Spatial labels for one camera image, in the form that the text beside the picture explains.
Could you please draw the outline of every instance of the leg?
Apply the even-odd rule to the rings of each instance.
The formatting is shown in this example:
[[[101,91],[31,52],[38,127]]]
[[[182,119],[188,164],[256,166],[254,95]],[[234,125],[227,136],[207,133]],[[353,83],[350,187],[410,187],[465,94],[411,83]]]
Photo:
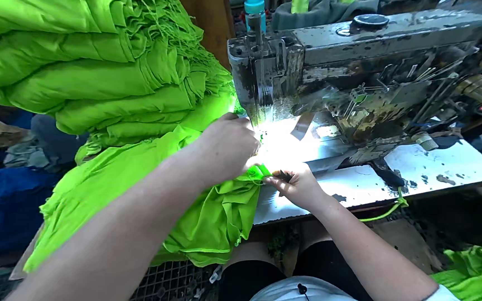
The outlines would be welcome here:
[[[316,277],[336,285],[358,301],[372,300],[320,222],[303,223],[301,235],[301,254],[294,276]]]
[[[249,301],[262,288],[285,279],[262,242],[242,243],[225,265],[218,300]]]

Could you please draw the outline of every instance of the lime green fabric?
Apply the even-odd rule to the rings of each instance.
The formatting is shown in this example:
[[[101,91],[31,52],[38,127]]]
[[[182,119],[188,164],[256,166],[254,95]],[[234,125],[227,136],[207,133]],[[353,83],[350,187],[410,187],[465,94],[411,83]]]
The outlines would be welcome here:
[[[482,246],[470,250],[444,252],[451,258],[454,270],[432,275],[462,301],[482,301]]]
[[[202,37],[179,0],[0,1],[0,104],[90,133],[79,166],[42,206],[45,228],[25,270],[211,122],[242,111]],[[252,226],[261,172],[249,172],[200,195],[154,263],[226,262]]]
[[[44,229],[24,270],[37,269],[92,216],[199,135],[179,125],[158,139],[110,147],[68,172],[41,206]],[[176,223],[154,262],[189,258],[197,266],[226,263],[233,246],[249,236],[263,176],[252,167],[205,190]]]
[[[3,3],[0,104],[53,115],[69,134],[99,131],[109,138],[96,141],[100,149],[142,140],[109,126],[179,123],[204,95],[234,93],[178,0]]]

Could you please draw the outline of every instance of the forearm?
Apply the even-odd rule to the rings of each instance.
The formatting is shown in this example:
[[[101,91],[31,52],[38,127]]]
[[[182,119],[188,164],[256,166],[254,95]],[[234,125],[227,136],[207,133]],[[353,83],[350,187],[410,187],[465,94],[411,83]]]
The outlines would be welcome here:
[[[9,300],[129,299],[176,220],[201,192],[184,161],[172,156],[111,202]]]
[[[374,300],[423,300],[438,285],[331,196],[313,214]]]

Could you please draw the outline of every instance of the black shorts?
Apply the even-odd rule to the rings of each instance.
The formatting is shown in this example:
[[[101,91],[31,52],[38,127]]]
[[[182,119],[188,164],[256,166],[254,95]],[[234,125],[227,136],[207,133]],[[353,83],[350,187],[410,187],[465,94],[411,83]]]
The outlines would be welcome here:
[[[358,301],[372,301],[333,241],[311,245],[298,257],[293,276],[312,276],[336,285]],[[219,301],[249,301],[264,287],[285,279],[273,264],[260,260],[234,263],[224,270]]]

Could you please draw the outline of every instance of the white shirt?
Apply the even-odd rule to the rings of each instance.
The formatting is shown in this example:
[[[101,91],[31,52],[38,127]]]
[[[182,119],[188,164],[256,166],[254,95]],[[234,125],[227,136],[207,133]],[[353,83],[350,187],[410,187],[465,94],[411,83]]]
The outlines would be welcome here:
[[[336,286],[310,276],[294,276],[270,284],[260,290],[251,301],[306,301],[306,296],[299,293],[298,284],[304,285],[308,290],[306,296],[310,301],[356,301]],[[425,301],[459,301],[445,286],[440,285],[438,290]]]

